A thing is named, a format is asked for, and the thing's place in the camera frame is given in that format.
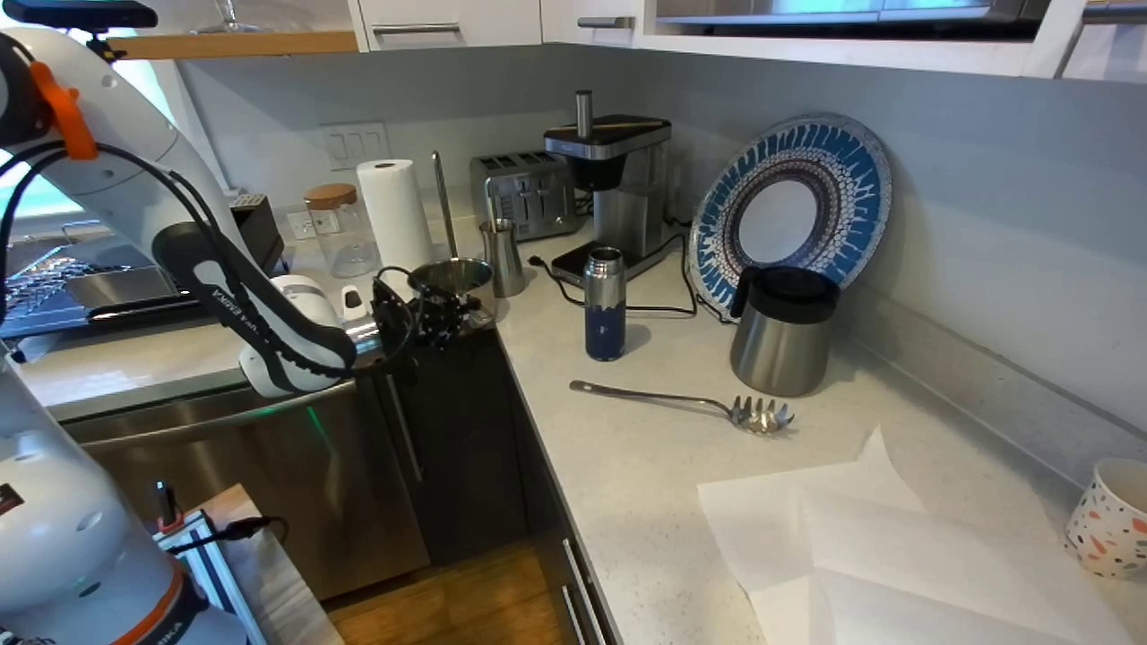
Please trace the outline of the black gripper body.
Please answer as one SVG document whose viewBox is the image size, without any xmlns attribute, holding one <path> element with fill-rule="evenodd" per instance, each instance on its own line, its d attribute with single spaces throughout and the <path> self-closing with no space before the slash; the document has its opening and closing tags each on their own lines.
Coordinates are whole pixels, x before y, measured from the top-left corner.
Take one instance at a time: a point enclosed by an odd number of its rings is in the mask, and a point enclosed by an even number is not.
<svg viewBox="0 0 1147 645">
<path fill-rule="evenodd" d="M 466 294 L 415 291 L 403 300 L 386 284 L 374 288 L 374 321 L 386 352 L 409 345 L 453 345 L 466 333 L 480 303 Z"/>
</svg>

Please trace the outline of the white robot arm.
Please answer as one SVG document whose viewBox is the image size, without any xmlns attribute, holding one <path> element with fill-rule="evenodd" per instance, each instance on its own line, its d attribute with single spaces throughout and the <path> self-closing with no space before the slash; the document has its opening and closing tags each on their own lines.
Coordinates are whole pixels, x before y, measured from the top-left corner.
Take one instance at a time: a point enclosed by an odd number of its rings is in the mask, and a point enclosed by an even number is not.
<svg viewBox="0 0 1147 645">
<path fill-rule="evenodd" d="M 150 255 L 236 340 L 241 370 L 278 393 L 324 390 L 386 362 L 415 333 L 396 291 L 374 326 L 316 321 L 255 266 L 205 156 L 153 103 L 78 40 L 5 37 L 5 151 Z M 109 468 L 5 377 L 0 626 L 47 645 L 245 645 L 153 543 Z"/>
</svg>

